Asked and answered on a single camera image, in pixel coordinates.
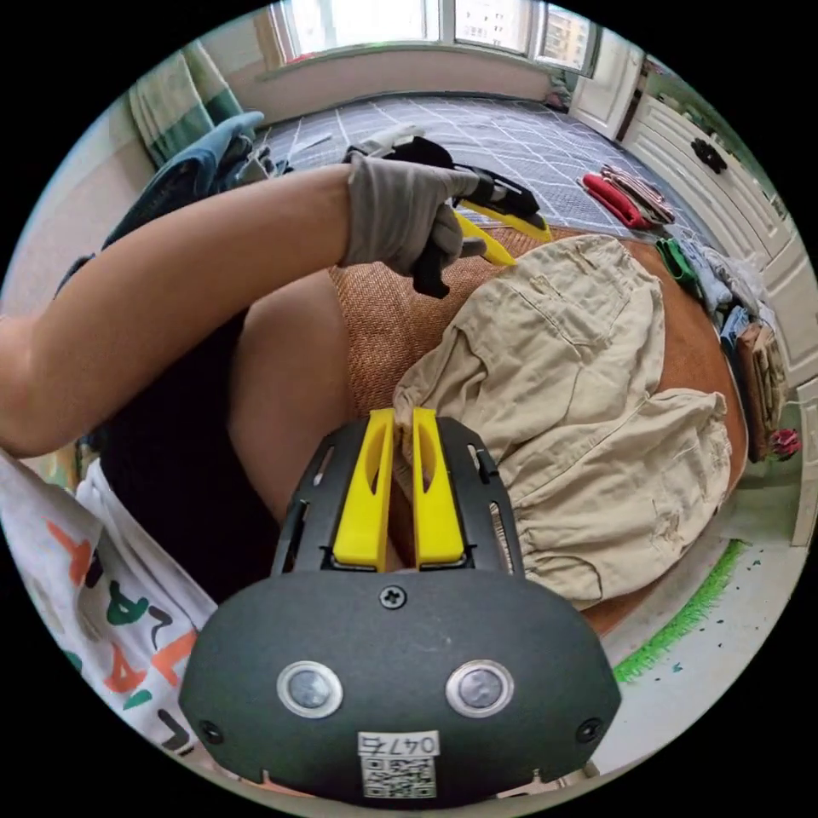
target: window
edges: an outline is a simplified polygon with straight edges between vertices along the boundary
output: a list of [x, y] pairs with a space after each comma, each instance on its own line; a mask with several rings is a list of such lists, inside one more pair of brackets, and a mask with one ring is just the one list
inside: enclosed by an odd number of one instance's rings
[[[491, 34], [485, 27], [475, 35], [463, 24], [473, 14], [488, 22], [492, 12], [493, 18], [502, 20], [503, 25], [495, 26]], [[532, 17], [531, 0], [454, 0], [454, 38], [525, 54]]]
[[590, 58], [593, 56], [590, 32], [591, 23], [585, 17], [549, 3], [538, 58], [573, 71], [590, 73]]
[[589, 77], [600, 31], [540, 0], [282, 0], [268, 18], [280, 52], [276, 65], [354, 46], [461, 43]]
[[351, 45], [436, 40], [435, 7], [429, 0], [284, 0], [272, 10], [276, 27], [283, 27], [289, 40], [284, 51], [292, 61]]

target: drawer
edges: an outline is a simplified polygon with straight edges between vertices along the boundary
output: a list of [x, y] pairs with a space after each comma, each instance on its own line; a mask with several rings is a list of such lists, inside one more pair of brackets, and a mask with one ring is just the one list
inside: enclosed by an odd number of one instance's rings
[[818, 465], [804, 466], [798, 516], [792, 531], [792, 544], [807, 548], [815, 536], [815, 518], [818, 516]]
[[684, 199], [710, 228], [728, 256], [747, 258], [752, 253], [760, 252], [765, 258], [770, 258], [758, 234], [730, 197], [713, 184], [706, 174], [707, 168], [698, 159], [690, 158], [662, 134], [637, 122], [631, 124], [622, 140], [622, 147], [657, 173]]
[[818, 469], [818, 377], [797, 389], [804, 467]]
[[787, 382], [797, 387], [818, 377], [818, 280], [799, 236], [791, 237], [763, 276], [778, 321]]
[[721, 173], [713, 172], [701, 162], [690, 146], [694, 139], [703, 139], [711, 145], [713, 142], [704, 131], [653, 97], [642, 98], [634, 121], [664, 136], [695, 162], [710, 185], [723, 191], [746, 218], [770, 256], [775, 256], [784, 249], [789, 239], [784, 220], [776, 213], [761, 188], [738, 160], [718, 146], [714, 146], [723, 156], [728, 168]]

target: gloved hand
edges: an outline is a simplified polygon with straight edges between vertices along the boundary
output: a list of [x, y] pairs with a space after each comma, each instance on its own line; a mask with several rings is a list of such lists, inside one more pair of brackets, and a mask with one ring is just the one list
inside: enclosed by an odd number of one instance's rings
[[464, 240], [446, 203], [473, 193], [475, 174], [359, 153], [349, 162], [349, 244], [341, 267], [383, 262], [398, 275], [411, 276], [429, 238], [442, 250], [444, 267], [486, 252], [482, 239]]

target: cabinet door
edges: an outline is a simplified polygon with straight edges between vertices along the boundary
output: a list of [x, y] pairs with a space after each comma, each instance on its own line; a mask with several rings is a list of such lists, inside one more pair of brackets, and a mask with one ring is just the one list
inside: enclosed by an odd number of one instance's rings
[[725, 193], [736, 209], [741, 212], [770, 257], [776, 256], [784, 249], [789, 239], [784, 220], [775, 212], [775, 208], [766, 199], [761, 188], [737, 159], [717, 147], [727, 169], [721, 173], [715, 173], [701, 162], [691, 147], [694, 139], [703, 139], [712, 144], [704, 131], [699, 130], [692, 122], [652, 97], [645, 97], [642, 100], [635, 118], [664, 136], [677, 146], [691, 162], [700, 166], [702, 175], [711, 187], [718, 188]]
[[815, 518], [818, 516], [818, 378], [798, 389], [798, 402], [801, 404], [801, 441], [804, 449], [801, 498], [792, 544], [804, 547], [812, 541]]
[[636, 90], [644, 56], [641, 49], [605, 29], [594, 76], [579, 79], [568, 113], [615, 140]]
[[818, 376], [818, 280], [796, 233], [764, 269], [791, 387]]

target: gray grid bedsheet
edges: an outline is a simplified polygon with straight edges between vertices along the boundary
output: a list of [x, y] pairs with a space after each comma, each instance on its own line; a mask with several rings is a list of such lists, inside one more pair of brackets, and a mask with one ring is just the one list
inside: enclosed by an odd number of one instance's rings
[[[493, 170], [529, 187], [552, 226], [582, 228], [633, 239], [632, 231], [576, 182], [612, 164], [657, 187], [676, 213], [677, 226], [714, 245], [710, 232], [653, 171], [586, 125], [538, 102], [492, 98], [389, 96], [349, 103], [275, 125], [265, 136], [275, 160], [299, 169], [337, 162], [347, 145], [395, 124], [414, 124], [447, 148], [456, 162]], [[314, 139], [329, 141], [300, 152]], [[483, 226], [491, 220], [469, 212]]]

